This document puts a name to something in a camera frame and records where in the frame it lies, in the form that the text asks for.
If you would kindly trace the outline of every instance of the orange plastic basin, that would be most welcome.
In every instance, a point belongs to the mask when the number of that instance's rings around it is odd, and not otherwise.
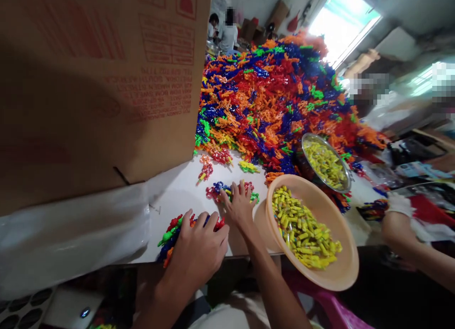
[[[331,263],[325,270],[305,267],[289,250],[281,236],[278,224],[273,216],[273,192],[285,185],[292,196],[303,201],[303,204],[313,213],[317,222],[327,225],[331,230],[333,240],[339,240],[343,250],[337,253],[337,261]],[[267,192],[266,213],[270,230],[294,266],[313,283],[333,291],[346,290],[354,284],[359,273],[359,255],[351,230],[336,205],[324,192],[310,181],[295,175],[281,175],[269,186]]]

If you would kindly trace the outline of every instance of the sleeve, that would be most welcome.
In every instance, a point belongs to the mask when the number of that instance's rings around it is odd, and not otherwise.
[[[209,31],[208,31],[207,35],[208,35],[209,37],[213,37],[213,33],[214,33],[214,32],[215,32],[215,29],[213,28],[212,24],[209,23]]]

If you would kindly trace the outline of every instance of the white shirt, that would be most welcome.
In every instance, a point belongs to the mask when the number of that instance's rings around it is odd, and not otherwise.
[[[313,329],[324,329],[310,321]],[[189,329],[270,329],[264,303],[259,293],[233,292],[209,314],[201,316]]]
[[[234,44],[237,42],[237,26],[224,26],[221,31],[222,34],[219,37],[221,39],[219,43],[220,50],[228,51],[234,49]]]
[[[209,31],[207,32],[207,37],[213,37],[213,34],[215,33],[215,28],[212,26],[212,24],[209,22]]]

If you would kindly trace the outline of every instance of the bright window light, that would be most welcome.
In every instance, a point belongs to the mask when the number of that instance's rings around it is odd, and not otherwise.
[[[380,18],[364,0],[327,0],[309,33],[324,36],[327,61],[336,69]]]

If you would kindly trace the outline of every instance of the plastic stool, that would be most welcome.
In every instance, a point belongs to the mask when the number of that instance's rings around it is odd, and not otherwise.
[[[297,293],[300,292],[312,297],[322,306],[333,328],[373,329],[345,308],[335,293],[310,282],[300,272],[283,271],[282,275],[297,300],[299,299]]]

